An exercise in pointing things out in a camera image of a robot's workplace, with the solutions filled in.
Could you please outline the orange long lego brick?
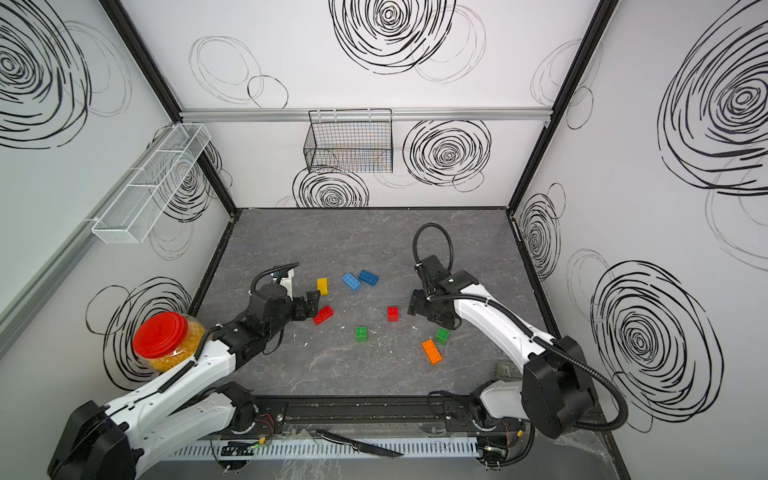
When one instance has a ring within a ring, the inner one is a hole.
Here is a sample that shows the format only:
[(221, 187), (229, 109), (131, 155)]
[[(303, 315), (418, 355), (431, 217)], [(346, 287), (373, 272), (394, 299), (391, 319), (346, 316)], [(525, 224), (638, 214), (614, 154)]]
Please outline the orange long lego brick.
[(437, 348), (437, 344), (432, 339), (422, 342), (421, 346), (431, 365), (436, 365), (443, 360), (443, 357)]

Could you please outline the red small lego brick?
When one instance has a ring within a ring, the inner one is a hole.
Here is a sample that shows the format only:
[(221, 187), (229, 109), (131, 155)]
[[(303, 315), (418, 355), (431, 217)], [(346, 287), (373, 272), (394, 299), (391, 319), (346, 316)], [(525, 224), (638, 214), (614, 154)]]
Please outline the red small lego brick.
[(387, 308), (387, 315), (389, 322), (398, 322), (400, 318), (399, 309), (395, 306)]

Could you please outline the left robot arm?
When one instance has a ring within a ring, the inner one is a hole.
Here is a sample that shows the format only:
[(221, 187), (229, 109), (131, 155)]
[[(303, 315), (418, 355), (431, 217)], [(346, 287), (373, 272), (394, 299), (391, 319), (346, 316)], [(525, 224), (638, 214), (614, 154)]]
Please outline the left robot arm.
[(48, 477), (137, 479), (177, 450), (230, 427), (248, 393), (208, 387), (263, 353), (288, 323), (316, 316), (320, 297), (319, 291), (291, 297), (283, 285), (265, 284), (190, 358), (104, 406), (84, 403), (64, 427)]

